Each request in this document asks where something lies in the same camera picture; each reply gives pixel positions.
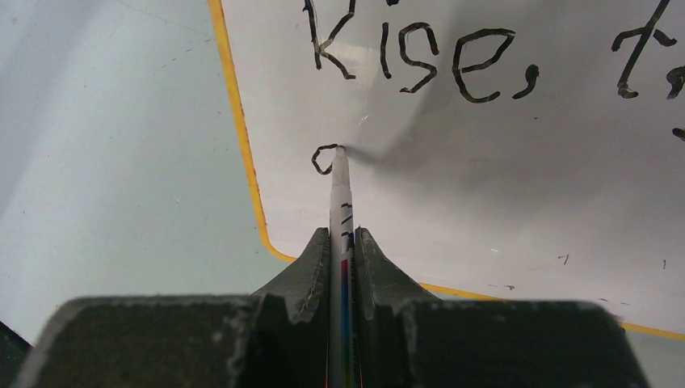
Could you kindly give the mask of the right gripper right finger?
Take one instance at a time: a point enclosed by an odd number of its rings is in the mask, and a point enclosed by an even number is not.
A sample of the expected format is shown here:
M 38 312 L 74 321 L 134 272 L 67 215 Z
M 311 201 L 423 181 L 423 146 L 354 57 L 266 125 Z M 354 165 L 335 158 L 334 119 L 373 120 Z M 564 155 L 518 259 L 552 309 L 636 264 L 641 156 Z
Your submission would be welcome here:
M 646 387 L 624 330 L 584 301 L 442 300 L 355 232 L 366 387 Z

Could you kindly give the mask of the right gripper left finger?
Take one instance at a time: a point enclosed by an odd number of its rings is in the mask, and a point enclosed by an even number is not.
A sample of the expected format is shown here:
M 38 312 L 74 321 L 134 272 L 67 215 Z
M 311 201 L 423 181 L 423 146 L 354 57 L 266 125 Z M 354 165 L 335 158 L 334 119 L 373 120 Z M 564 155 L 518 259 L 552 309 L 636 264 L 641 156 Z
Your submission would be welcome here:
M 323 387 L 330 238 L 251 294 L 81 297 L 28 353 L 16 387 Z

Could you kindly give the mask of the black whiteboard marker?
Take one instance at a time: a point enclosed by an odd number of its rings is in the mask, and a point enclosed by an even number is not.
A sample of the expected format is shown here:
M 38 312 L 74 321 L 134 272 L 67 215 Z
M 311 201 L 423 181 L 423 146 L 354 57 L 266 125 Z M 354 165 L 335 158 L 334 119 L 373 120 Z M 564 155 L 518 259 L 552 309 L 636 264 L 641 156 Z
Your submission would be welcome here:
M 351 261 L 354 257 L 349 162 L 340 145 L 331 163 L 328 387 L 354 387 Z

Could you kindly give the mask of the yellow framed whiteboard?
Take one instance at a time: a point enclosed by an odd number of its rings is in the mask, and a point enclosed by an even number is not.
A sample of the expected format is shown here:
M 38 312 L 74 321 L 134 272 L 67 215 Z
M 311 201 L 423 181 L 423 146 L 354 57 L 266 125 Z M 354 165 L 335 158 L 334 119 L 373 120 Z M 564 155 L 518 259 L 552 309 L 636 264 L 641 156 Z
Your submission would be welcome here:
M 428 289 L 684 335 L 681 1 L 211 1 L 263 245 L 353 222 Z

